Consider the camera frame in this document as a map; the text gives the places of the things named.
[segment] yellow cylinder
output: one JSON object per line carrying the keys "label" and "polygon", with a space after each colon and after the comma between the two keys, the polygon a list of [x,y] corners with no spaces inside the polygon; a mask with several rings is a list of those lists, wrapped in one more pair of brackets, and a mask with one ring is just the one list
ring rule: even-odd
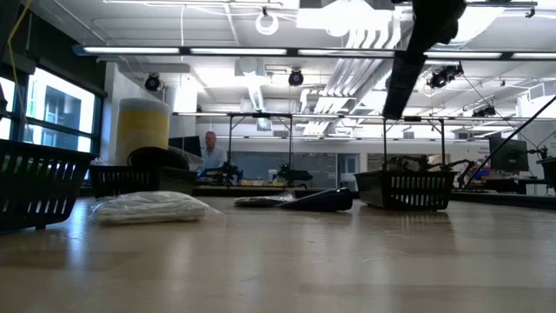
{"label": "yellow cylinder", "polygon": [[170,107],[159,101],[122,99],[116,129],[116,165],[127,165],[129,153],[142,147],[167,149],[170,114]]}

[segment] black plastic basket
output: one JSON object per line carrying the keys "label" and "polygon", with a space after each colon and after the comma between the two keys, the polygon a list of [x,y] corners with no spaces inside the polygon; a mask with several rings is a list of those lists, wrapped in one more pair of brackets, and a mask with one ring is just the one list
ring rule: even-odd
{"label": "black plastic basket", "polygon": [[43,229],[70,217],[95,155],[0,140],[0,230]]}
{"label": "black plastic basket", "polygon": [[355,174],[361,200],[386,210],[444,210],[455,172],[379,170]]}
{"label": "black plastic basket", "polygon": [[118,196],[138,191],[178,191],[190,195],[196,172],[169,167],[91,166],[95,197]]}

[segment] computer monitor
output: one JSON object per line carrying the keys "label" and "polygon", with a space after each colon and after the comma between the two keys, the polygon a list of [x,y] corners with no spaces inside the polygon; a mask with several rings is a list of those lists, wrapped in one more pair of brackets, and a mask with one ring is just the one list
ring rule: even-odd
{"label": "computer monitor", "polygon": [[[503,138],[488,138],[490,151],[494,151],[504,140]],[[527,142],[520,140],[508,141],[493,155],[490,162],[493,170],[528,171],[529,158],[527,154]]]}
{"label": "computer monitor", "polygon": [[199,136],[170,138],[168,145],[201,156],[201,140]]}

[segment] wire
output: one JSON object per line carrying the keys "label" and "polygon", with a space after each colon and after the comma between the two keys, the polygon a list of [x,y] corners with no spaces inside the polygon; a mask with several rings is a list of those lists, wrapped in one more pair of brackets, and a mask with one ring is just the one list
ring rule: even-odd
{"label": "wire", "polygon": [[[552,100],[550,100],[542,108],[540,108],[537,111],[537,113],[535,113],[531,118],[529,118],[527,120],[527,122],[523,123],[518,129],[516,129],[508,138],[506,138],[504,140],[503,143],[501,143],[498,147],[496,147],[496,149],[494,149],[494,151],[491,151],[490,155],[485,159],[485,161],[483,161],[483,163],[477,168],[477,170],[475,170],[475,172],[471,175],[471,177],[475,177],[477,175],[477,173],[479,173],[480,170],[482,170],[482,168],[485,167],[485,164],[487,164],[488,161],[490,161],[490,159],[493,158],[493,155],[496,154],[496,152],[498,152],[498,150],[500,150],[500,148],[502,148],[507,142],[509,142],[515,135],[520,133],[521,130],[523,130],[525,127],[527,127],[528,124],[530,124],[535,118],[537,118],[540,115],[540,113],[542,113],[544,110],[546,110],[546,108],[548,108],[554,101],[556,101],[556,96],[554,96],[552,98]],[[466,185],[463,189],[467,189],[472,181],[473,180],[467,181],[467,183],[466,183]]]}
{"label": "wire", "polygon": [[[479,95],[479,97],[483,100],[483,102],[485,102],[486,105],[489,105],[490,103],[480,94],[480,92],[475,88],[475,86],[473,86],[473,84],[469,81],[469,79],[467,79],[467,77],[464,75],[462,75],[467,82],[469,83],[469,85],[471,85],[471,87],[473,87],[473,90],[475,90],[475,92],[477,93],[477,95]],[[494,110],[496,112],[496,114],[501,117],[504,118],[497,110]],[[516,130],[517,128],[512,125],[510,122],[508,122],[506,119],[504,119],[504,122],[506,122],[511,128],[513,128],[514,130]],[[531,140],[529,140],[527,137],[525,137],[523,134],[520,133],[520,136],[522,136],[525,140],[527,140],[530,144],[533,145],[533,147],[535,147],[537,150],[539,149],[539,147],[534,144]]]}
{"label": "wire", "polygon": [[14,25],[14,28],[10,32],[10,36],[8,37],[8,53],[10,55],[10,62],[11,62],[12,74],[14,76],[14,83],[16,83],[17,100],[19,102],[19,106],[21,107],[22,113],[23,113],[22,114],[22,122],[23,122],[23,125],[27,126],[27,131],[28,131],[29,136],[31,138],[31,142],[34,143],[33,136],[31,135],[30,126],[27,123],[27,105],[25,104],[25,101],[23,100],[23,97],[21,95],[21,91],[20,91],[20,88],[19,88],[19,83],[17,82],[16,62],[14,61],[14,51],[11,47],[11,39],[13,39],[17,30],[19,29],[19,26],[21,25],[21,22],[25,18],[25,14],[27,14],[27,11],[29,10],[29,6],[30,6],[32,1],[33,0],[27,0],[27,2],[25,3],[25,6],[23,7],[23,12],[21,13],[21,16],[19,16],[19,18],[17,19],[16,25]]}

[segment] fluorescent light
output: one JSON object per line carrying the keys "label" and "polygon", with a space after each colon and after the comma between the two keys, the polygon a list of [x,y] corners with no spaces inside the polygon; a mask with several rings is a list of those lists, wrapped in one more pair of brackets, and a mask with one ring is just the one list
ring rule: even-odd
{"label": "fluorescent light", "polygon": [[338,118],[337,115],[327,114],[293,114],[292,117],[307,117],[307,118]]}
{"label": "fluorescent light", "polygon": [[191,6],[223,6],[224,4],[228,4],[229,6],[247,6],[247,7],[257,7],[257,6],[266,6],[269,8],[281,8],[281,3],[272,3],[272,2],[264,2],[264,1],[218,1],[218,0],[210,0],[210,1],[183,1],[183,0],[103,0],[105,3],[119,3],[119,4],[144,4],[148,6],[171,6],[171,5],[191,5]]}
{"label": "fluorescent light", "polygon": [[264,55],[285,56],[286,49],[241,49],[241,48],[191,48],[193,55]]}
{"label": "fluorescent light", "polygon": [[227,117],[226,113],[208,113],[208,112],[176,112],[174,115],[179,117]]}
{"label": "fluorescent light", "polygon": [[460,65],[460,63],[458,61],[444,61],[444,60],[426,60],[425,62],[426,65],[443,65],[443,66],[448,66],[448,65]]}
{"label": "fluorescent light", "polygon": [[83,50],[90,54],[174,54],[179,55],[179,48],[164,48],[164,47],[84,47]]}
{"label": "fluorescent light", "polygon": [[358,50],[358,49],[299,49],[297,52],[300,56],[311,57],[394,57],[391,50]]}
{"label": "fluorescent light", "polygon": [[502,56],[501,52],[473,52],[473,51],[462,51],[462,50],[454,50],[454,51],[429,51],[425,52],[428,57],[436,57],[436,58],[449,58],[453,60],[461,60],[461,59],[496,59]]}
{"label": "fluorescent light", "polygon": [[366,118],[366,119],[383,119],[380,116],[345,116],[345,118]]}
{"label": "fluorescent light", "polygon": [[289,137],[278,137],[278,136],[250,136],[250,139],[289,139]]}
{"label": "fluorescent light", "polygon": [[520,52],[514,53],[512,58],[556,59],[556,53]]}

